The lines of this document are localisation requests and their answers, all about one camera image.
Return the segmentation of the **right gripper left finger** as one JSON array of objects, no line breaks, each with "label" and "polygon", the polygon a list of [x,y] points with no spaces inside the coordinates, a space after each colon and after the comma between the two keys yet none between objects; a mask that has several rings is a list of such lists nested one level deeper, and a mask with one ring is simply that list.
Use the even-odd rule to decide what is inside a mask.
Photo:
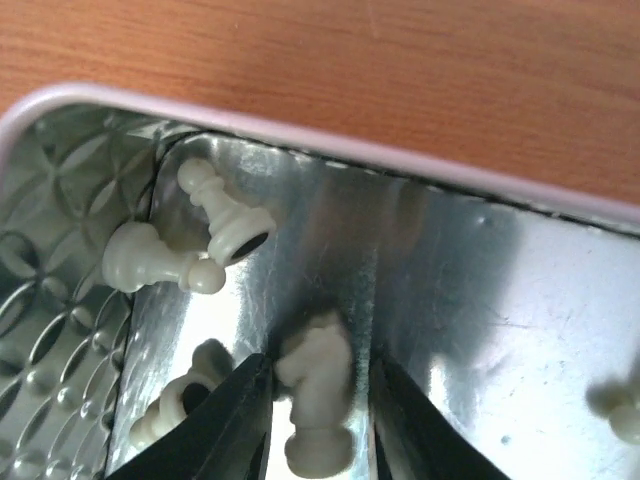
[{"label": "right gripper left finger", "polygon": [[272,417],[272,362],[267,356],[254,353],[184,422],[109,477],[263,479]]}]

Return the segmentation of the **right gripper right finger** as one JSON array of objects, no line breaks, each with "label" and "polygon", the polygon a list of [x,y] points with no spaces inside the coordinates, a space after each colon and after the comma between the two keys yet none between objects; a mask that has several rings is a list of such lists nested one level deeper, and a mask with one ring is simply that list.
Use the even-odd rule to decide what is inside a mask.
[{"label": "right gripper right finger", "polygon": [[369,370],[369,409],[379,479],[505,479],[390,357]]}]

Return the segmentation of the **white knight piece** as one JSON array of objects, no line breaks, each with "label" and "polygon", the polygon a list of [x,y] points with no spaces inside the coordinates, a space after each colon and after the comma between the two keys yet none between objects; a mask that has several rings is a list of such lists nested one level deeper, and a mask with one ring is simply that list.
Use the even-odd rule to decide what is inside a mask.
[{"label": "white knight piece", "polygon": [[275,374],[291,396],[294,425],[284,451],[289,469],[301,478],[334,476],[353,460],[354,437],[345,426],[353,361],[349,332],[335,310],[311,317],[280,348]]}]

